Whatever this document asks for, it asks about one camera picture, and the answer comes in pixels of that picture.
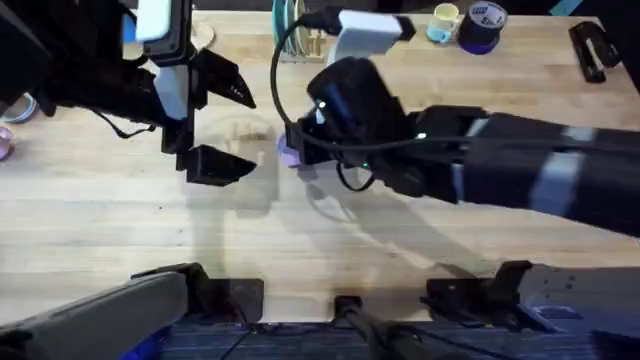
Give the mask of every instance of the black cable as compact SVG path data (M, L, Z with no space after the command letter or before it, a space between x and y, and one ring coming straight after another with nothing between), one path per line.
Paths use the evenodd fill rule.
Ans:
M140 130L136 130L134 132L132 132L131 134L127 134L126 132L120 130L116 124L114 124L111 120L109 120L108 117L106 117L103 113L101 113L100 111L96 110L96 109L89 109L91 110L91 112L93 112L94 114L98 115L102 120L106 121L107 124L109 124L109 126L111 126L111 128L113 129L113 131L116 133L116 135L118 135L119 138L121 139L130 139L136 135L139 135L143 132L154 132L156 130L155 126L149 126L146 129L140 129Z
M277 70L278 64L280 62L280 54L282 53L282 49L288 38L291 34L300 26L304 26L305 16L303 15L298 20L296 20L293 24L291 24L284 32L283 36L278 40L276 44L275 51L273 53L273 57L271 58L271 67L270 67L270 87L271 87L271 96L273 98L273 104L276 108L276 111L280 115L282 121L284 121L285 125L289 128L293 129L297 135L299 135L303 140L321 147L326 150L331 151L357 151L357 152L381 152L385 150L393 150L399 149L407 146L417 146L417 145L425 145L425 144L472 144L472 143L480 143L480 142L491 142L499 147L503 146L517 146L517 147L544 147L544 148L560 148L563 151L595 151L595 152L616 152L622 154L633 154L640 155L640 150L635 148L626 148L620 146L611 146L611 145L594 145L587 142L580 141L572 141L572 142L564 142L564 141L552 141L552 140L539 140L539 139L483 139L483 138L473 138L466 136L454 136L454 137L439 137L439 138L424 138L424 139L409 139L402 141L394 141L373 145L341 145L330 143L315 136L309 135L302 131L302 129L286 114L282 103L280 101L280 94L278 92L277 85Z
M224 352L224 354L222 354L222 356L220 356L219 360L225 360L226 358L229 357L229 355L231 355L231 353L238 347L238 345L240 345L244 339L247 338L247 336L251 335L251 330L247 331L246 333L242 334L238 340L236 340L236 342L231 345L230 348L227 349L227 351Z
M344 187L346 187L347 189L353 192L367 191L367 189L369 189L371 185L373 185L373 183L376 181L376 178L373 176L373 174L371 174L371 176L369 177L369 180L367 180L367 182L364 183L364 185L362 185L359 188L354 188L353 186L351 186L351 184L349 184L347 179L344 177L344 172L342 170L342 163L339 161L336 163L336 172L338 173L338 178L340 179L340 182L342 183L342 185L344 185Z
M441 343L459 348L459 349L463 349L463 350L467 350L467 351L471 351L471 352L475 352L478 354L482 354L485 356L491 356L493 358L496 359L500 359L500 360L520 360L518 358L514 358L508 355L504 355L504 354L500 354L491 350L487 350L487 349L483 349L477 346L473 346L470 344L466 344L466 343L461 343L461 342L457 342L454 340L451 340L449 338L446 338L444 336L440 336L438 334L432 333L431 331L427 331L424 329L420 329L414 326L409 326L409 325L394 325L389 329L389 332L396 332L396 333L409 333L411 335L417 336L418 339L420 339L420 341L422 341L422 337L420 335L423 335L425 337L428 337L430 339L433 340L437 340Z

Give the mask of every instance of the blue base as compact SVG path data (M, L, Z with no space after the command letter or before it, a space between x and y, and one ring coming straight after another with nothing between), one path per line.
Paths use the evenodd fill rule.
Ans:
M493 50L496 47L496 45L498 45L499 42L500 42L500 35L498 35L498 37L496 37L489 45L469 44L469 43L465 43L461 39L458 39L458 44L460 44L460 47L474 55L484 55L484 54L490 53L491 50Z

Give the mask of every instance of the purple object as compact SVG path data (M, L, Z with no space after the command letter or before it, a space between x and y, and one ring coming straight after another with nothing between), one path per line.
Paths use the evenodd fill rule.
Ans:
M11 155L11 149L13 148L11 139L13 139L11 131L0 127L0 160L4 160Z
M287 138L284 134L278 138L278 157L287 167L295 168L300 166L300 155L298 151L287 146Z

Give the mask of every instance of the plate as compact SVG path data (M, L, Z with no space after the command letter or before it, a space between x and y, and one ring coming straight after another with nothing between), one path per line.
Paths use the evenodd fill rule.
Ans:
M304 0L298 0L294 7L294 18L298 20L300 16L307 12L307 6L304 3ZM298 48L300 52L304 55L309 55L311 52L309 49L309 38L311 37L311 30L306 27L298 27L296 29L296 42L298 44Z

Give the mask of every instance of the wooden table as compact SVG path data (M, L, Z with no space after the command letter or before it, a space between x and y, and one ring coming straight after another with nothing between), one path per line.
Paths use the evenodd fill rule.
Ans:
M432 104L571 125L640 128L638 94L624 68L602 85L582 79L567 29L578 18L511 17L493 53L437 47L428 16L415 38L376 59L406 110ZM635 239L530 211L409 199L381 184L343 189L333 166L298 173L278 161L283 126L272 106L270 14L199 13L213 49L240 64L258 109L212 97L197 141L260 166L227 188L186 184L160 134L118 139L83 110L60 109L10 126L13 157L0 163L0 320L22 318L161 265L201 262L213 277L266 282L265 321L332 316L337 294L362 295L382 317L425 318L425 281L491 276L506 260L564 267L640 265ZM303 114L321 65L280 68L287 111ZM133 128L127 122L123 127Z

